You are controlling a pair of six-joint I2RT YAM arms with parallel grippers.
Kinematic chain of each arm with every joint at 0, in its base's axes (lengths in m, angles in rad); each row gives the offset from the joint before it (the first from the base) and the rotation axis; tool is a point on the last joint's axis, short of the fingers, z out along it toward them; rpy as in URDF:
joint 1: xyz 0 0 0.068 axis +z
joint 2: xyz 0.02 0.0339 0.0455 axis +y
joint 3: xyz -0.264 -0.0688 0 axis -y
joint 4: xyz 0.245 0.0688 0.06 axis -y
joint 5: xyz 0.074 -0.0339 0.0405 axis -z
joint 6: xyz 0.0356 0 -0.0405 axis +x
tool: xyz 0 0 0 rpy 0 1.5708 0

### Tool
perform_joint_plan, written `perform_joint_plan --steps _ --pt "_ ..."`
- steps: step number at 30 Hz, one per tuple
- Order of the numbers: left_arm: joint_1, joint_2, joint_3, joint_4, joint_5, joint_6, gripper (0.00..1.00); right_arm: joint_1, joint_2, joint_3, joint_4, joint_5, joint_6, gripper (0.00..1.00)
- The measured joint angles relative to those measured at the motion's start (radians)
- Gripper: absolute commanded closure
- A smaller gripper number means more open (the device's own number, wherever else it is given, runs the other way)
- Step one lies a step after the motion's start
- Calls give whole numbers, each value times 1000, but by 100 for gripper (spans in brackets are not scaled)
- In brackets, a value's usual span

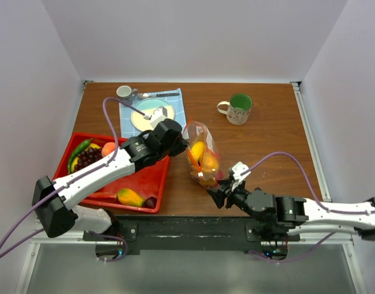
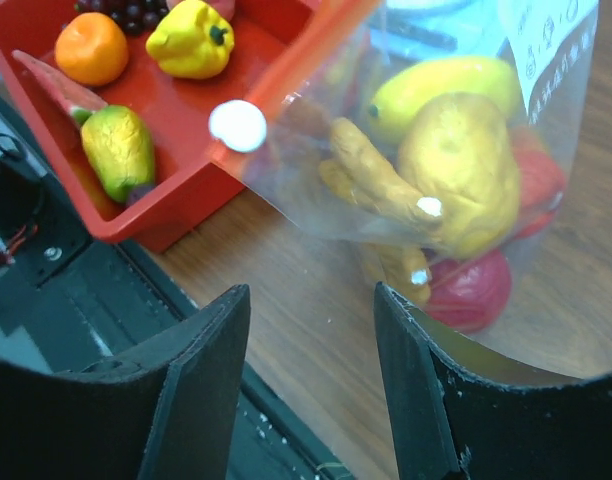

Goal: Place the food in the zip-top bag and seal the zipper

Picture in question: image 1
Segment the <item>red apple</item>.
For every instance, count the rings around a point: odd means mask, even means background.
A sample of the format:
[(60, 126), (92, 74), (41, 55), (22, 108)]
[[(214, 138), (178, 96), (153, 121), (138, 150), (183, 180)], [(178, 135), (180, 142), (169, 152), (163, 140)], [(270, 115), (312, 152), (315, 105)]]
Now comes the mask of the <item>red apple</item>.
[(218, 184), (221, 184), (221, 182), (225, 179), (227, 179), (227, 177), (224, 175), (224, 173), (221, 170), (219, 170), (218, 174), (216, 175), (216, 182)]

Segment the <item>yellow mango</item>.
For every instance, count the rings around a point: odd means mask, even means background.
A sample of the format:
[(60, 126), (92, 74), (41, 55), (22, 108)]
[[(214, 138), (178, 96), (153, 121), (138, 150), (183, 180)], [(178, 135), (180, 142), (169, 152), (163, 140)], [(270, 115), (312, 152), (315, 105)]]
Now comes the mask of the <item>yellow mango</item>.
[(191, 148), (192, 158), (196, 162), (200, 162), (202, 160), (202, 157), (203, 157), (203, 154), (204, 154), (204, 150), (205, 150), (205, 144), (204, 144), (204, 142), (197, 141), (196, 143), (194, 143), (194, 145)]

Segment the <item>clear zip top bag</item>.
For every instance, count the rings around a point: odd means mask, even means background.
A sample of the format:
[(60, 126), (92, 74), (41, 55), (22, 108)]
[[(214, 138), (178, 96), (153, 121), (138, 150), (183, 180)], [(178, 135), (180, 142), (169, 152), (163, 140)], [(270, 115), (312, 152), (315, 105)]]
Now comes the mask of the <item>clear zip top bag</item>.
[(188, 142), (186, 154), (191, 178), (206, 189), (217, 187), (224, 176), (221, 155), (209, 128), (202, 122), (190, 119), (182, 135)]

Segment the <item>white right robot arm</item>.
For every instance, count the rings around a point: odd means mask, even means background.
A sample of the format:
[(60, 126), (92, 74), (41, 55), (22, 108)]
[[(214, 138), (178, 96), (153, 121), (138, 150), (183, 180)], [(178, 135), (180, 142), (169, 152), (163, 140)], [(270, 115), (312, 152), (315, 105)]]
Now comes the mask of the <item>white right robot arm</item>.
[(252, 234), (277, 241), (301, 233), (346, 233), (375, 241), (375, 198), (363, 203), (319, 205), (309, 198), (277, 196), (257, 187), (252, 191), (231, 179), (207, 189), (218, 208), (238, 207), (253, 219)]

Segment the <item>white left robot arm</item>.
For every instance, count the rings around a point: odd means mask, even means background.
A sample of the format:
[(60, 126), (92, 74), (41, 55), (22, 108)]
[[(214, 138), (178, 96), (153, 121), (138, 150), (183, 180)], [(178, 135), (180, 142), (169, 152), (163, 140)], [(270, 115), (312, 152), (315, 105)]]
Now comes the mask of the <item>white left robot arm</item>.
[(71, 175), (52, 181), (36, 181), (32, 206), (46, 235), (56, 238), (69, 230), (97, 233), (104, 240), (118, 234), (118, 225), (104, 209), (80, 207), (89, 194), (107, 184), (155, 165), (166, 156), (177, 156), (187, 148), (182, 127), (165, 119), (154, 130), (127, 139), (115, 152)]

